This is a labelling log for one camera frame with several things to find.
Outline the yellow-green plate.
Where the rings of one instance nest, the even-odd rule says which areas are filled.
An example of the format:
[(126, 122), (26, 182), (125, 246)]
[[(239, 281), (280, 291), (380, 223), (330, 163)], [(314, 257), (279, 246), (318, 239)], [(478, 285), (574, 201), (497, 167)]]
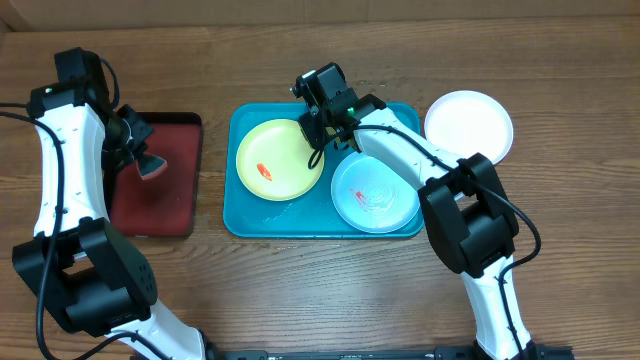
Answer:
[(254, 195), (270, 201), (292, 200), (313, 188), (322, 175), (324, 156), (309, 168), (313, 153), (295, 120), (273, 119), (257, 125), (242, 139), (236, 170)]

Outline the light blue plate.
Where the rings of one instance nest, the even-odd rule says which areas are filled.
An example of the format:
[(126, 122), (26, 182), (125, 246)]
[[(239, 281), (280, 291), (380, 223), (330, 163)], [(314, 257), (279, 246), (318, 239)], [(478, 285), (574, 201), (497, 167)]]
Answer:
[(381, 161), (351, 153), (337, 166), (331, 198), (339, 216), (369, 234), (400, 230), (419, 210), (416, 190)]

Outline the white plate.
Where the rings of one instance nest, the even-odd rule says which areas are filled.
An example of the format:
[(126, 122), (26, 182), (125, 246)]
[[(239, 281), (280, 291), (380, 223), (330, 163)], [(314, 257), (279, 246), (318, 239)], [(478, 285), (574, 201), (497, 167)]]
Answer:
[(438, 98), (424, 119), (424, 133), (432, 144), (464, 158), (481, 153), (493, 164), (502, 161), (514, 141), (513, 122), (494, 98), (458, 90)]

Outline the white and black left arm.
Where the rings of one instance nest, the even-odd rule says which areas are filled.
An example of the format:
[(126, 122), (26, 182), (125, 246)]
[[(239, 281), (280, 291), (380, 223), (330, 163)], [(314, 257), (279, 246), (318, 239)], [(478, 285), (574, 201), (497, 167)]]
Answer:
[(104, 182), (130, 164), (159, 173), (164, 159), (147, 153), (151, 127), (119, 103), (109, 63), (80, 47), (54, 57), (58, 80), (36, 88), (22, 121), (42, 150), (42, 196), (32, 240), (12, 250), (14, 269), (37, 298), (36, 340), (50, 359), (44, 316), (68, 333), (115, 341), (142, 359), (214, 359), (215, 346), (158, 298), (145, 256), (109, 221)]

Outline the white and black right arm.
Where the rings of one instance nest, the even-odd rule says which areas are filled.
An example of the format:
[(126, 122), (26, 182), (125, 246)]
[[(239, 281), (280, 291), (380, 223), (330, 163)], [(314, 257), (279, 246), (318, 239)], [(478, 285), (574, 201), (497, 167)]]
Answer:
[(509, 201), (492, 162), (454, 155), (406, 127), (372, 94), (360, 97), (336, 63), (296, 78), (291, 92), (306, 103), (299, 118), (315, 167), (325, 147), (345, 143), (388, 166), (417, 192), (427, 235), (441, 262), (461, 276), (475, 317), (474, 350), (481, 359), (537, 359), (514, 285), (514, 239), (533, 222)]

